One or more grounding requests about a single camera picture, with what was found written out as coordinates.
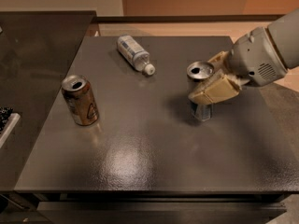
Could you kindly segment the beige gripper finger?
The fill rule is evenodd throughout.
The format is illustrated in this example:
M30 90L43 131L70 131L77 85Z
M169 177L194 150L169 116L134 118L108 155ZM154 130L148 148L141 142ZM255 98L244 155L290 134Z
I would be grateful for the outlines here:
M202 91L191 92L188 98L199 105L216 104L236 97L248 82L248 79L220 70L208 79Z
M230 72L227 62L228 56L228 51L221 51L208 60L208 62L212 64L215 73L217 73L220 70L224 74L228 74Z

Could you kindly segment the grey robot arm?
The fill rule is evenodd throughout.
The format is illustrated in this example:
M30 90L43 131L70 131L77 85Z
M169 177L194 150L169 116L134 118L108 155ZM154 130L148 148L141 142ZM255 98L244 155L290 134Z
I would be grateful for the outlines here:
M209 61L215 73L189 94L198 105L231 99L244 85L262 87L285 77L299 66L299 9L239 37Z

